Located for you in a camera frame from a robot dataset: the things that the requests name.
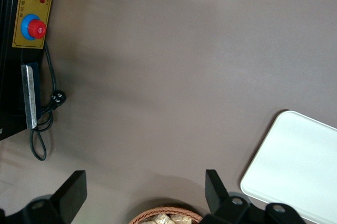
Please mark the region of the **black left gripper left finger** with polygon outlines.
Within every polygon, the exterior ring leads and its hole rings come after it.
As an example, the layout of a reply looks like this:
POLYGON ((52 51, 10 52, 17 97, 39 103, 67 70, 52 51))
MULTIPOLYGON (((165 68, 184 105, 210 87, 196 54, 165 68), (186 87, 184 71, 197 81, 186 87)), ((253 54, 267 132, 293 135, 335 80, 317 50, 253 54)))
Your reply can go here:
POLYGON ((86 198, 86 171, 77 170, 54 194, 31 201, 23 210, 24 223, 72 223, 86 198))

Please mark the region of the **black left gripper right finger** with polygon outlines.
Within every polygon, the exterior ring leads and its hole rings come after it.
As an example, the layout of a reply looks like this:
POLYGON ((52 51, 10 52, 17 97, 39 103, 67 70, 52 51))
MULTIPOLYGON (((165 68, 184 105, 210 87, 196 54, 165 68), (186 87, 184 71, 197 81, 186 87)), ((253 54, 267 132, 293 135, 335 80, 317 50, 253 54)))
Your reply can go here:
POLYGON ((251 223, 250 204, 241 196, 229 195, 214 169, 205 172, 205 198, 210 213, 202 223, 251 223))

